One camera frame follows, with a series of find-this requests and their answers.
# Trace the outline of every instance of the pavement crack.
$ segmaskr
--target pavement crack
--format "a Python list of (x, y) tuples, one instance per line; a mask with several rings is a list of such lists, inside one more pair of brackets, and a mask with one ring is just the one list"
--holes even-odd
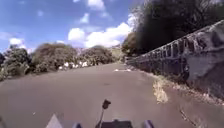
[(192, 126), (197, 128), (197, 124), (194, 121), (192, 121), (181, 108), (179, 109), (179, 112), (181, 113), (181, 116), (185, 121), (189, 122)]

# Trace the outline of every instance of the foliage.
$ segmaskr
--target foliage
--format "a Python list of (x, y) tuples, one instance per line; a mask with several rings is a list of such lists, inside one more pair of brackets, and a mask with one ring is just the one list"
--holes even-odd
[(48, 65), (47, 63), (43, 62), (43, 63), (40, 63), (38, 65), (36, 65), (36, 68), (34, 70), (34, 73), (45, 73), (48, 71)]
[(4, 55), (2, 53), (0, 53), (0, 68), (1, 68), (1, 65), (3, 64), (4, 60), (5, 60)]
[(3, 63), (5, 76), (25, 75), (29, 69), (31, 59), (26, 49), (10, 46), (10, 49), (4, 53), (5, 60)]
[(124, 40), (121, 50), (126, 56), (132, 56), (134, 53), (137, 53), (135, 32), (130, 33)]
[(98, 65), (100, 63), (108, 64), (115, 61), (115, 57), (112, 55), (111, 51), (99, 45), (84, 50), (80, 54), (78, 59), (82, 61), (87, 61), (92, 65)]
[(137, 17), (137, 53), (145, 53), (224, 16), (223, 5), (211, 0), (154, 0), (133, 9)]
[(70, 45), (45, 43), (33, 53), (32, 63), (37, 65), (36, 71), (45, 72), (45, 68), (47, 71), (56, 71), (65, 62), (75, 61), (76, 55), (76, 49)]
[(108, 48), (108, 50), (111, 51), (112, 55), (115, 57), (115, 60), (116, 61), (119, 61), (122, 59), (123, 57), (123, 53), (121, 51), (121, 45), (116, 45), (116, 46), (113, 46), (113, 47), (110, 47)]

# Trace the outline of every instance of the bush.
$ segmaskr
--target bush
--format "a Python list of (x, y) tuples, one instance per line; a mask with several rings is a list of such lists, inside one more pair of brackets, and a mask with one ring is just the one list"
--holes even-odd
[(10, 46), (5, 56), (6, 59), (3, 63), (4, 76), (13, 77), (26, 74), (31, 59), (25, 49), (18, 48), (17, 46)]
[(34, 70), (34, 73), (46, 73), (48, 72), (48, 65), (46, 63), (41, 63), (41, 64), (38, 64), (36, 65), (36, 68)]
[(115, 62), (116, 60), (111, 51), (103, 46), (94, 46), (83, 51), (78, 59), (81, 61), (87, 61), (91, 65), (108, 64)]
[(75, 61), (76, 49), (65, 44), (43, 44), (33, 53), (32, 64), (38, 68), (35, 72), (56, 71), (65, 62)]

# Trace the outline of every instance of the roadside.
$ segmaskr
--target roadside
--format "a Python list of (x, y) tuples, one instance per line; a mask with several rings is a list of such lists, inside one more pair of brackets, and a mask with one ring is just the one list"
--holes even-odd
[(202, 94), (186, 85), (171, 82), (163, 76), (140, 72), (155, 79), (153, 88), (158, 104), (176, 108), (192, 127), (222, 128), (224, 126), (224, 102), (221, 99)]

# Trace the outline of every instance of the pole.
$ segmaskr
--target pole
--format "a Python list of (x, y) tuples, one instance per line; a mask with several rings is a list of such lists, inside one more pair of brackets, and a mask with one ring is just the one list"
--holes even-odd
[(100, 116), (99, 128), (102, 127), (103, 115), (104, 115), (104, 109), (102, 109), (102, 113), (101, 113), (101, 116)]

